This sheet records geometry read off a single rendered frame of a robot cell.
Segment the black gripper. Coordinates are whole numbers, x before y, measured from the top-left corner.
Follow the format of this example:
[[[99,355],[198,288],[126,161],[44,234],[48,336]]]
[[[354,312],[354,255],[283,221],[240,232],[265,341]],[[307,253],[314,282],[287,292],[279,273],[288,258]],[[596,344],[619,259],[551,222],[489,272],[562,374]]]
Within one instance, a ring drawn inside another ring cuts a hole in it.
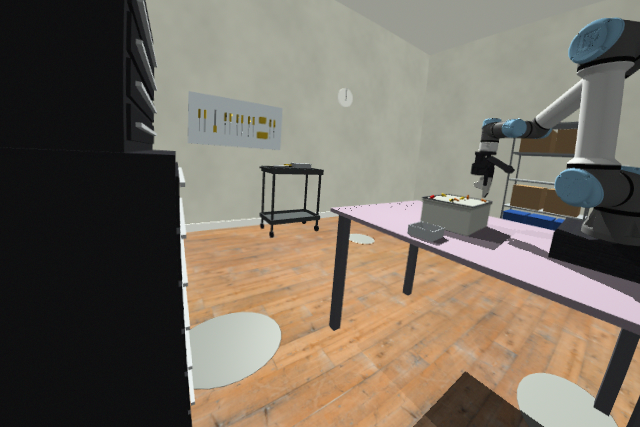
[[[481,175],[481,176],[484,175],[484,177],[481,177],[479,182],[474,183],[474,187],[481,189],[482,198],[486,198],[492,184],[494,168],[495,168],[494,167],[495,165],[489,162],[487,159],[490,155],[496,155],[496,152],[479,151],[479,152],[475,152],[475,155],[476,155],[475,163],[472,164],[471,174]],[[474,165],[474,164],[477,164],[477,165]]]

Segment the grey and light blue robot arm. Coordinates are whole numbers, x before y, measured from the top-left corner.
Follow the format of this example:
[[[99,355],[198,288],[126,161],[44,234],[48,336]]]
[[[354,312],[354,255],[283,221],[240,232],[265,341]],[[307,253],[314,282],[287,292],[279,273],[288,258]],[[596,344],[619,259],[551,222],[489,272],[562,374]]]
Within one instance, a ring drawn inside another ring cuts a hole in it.
[[[574,37],[568,56],[582,80],[531,121],[485,119],[479,150],[498,151],[500,138],[546,138],[580,108],[575,156],[555,191],[568,205],[594,207],[583,233],[640,246],[640,168],[615,159],[624,81],[640,69],[640,22],[593,21]]]

